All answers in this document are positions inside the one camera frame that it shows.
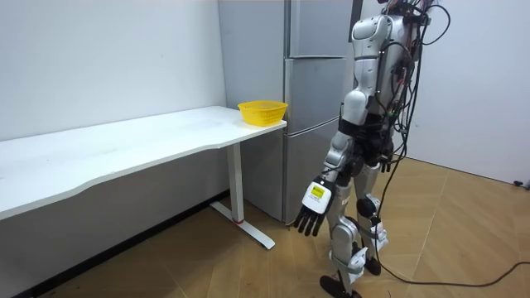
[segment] gray refrigerator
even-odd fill
[[[287,128],[242,143],[243,197],[290,224],[351,90],[352,0],[219,1],[227,104],[277,100]]]

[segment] parquet floor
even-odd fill
[[[381,195],[386,179],[379,177]],[[266,251],[221,214],[205,209],[44,296],[54,298],[325,298],[334,273],[327,226],[316,238],[252,205],[248,221],[276,242]],[[355,215],[354,204],[349,214]],[[530,260],[530,192],[420,161],[405,160],[383,208],[390,244],[383,264],[416,281],[483,283]],[[355,283],[364,298],[530,297],[530,267],[498,285],[409,286],[386,272]]]

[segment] desk top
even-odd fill
[[[237,110],[207,107],[0,142],[0,220],[286,125],[255,127]]]

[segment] humanoid robot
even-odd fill
[[[378,172],[390,171],[393,163],[393,132],[407,138],[403,119],[412,119],[416,102],[407,98],[417,96],[412,75],[430,23],[426,11],[433,5],[433,0],[379,2],[386,3],[382,14],[358,21],[351,32],[357,87],[344,98],[324,170],[307,188],[294,222],[300,233],[316,236],[327,219],[338,280],[323,276],[320,285],[333,297],[360,298],[353,283],[364,269],[381,273],[376,254],[388,240],[379,218],[381,203],[371,193]],[[352,177],[357,220],[345,215]]]

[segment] yellow basket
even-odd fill
[[[238,107],[246,123],[264,127],[274,125],[282,120],[287,104],[269,100],[257,100],[249,103],[240,103]]]

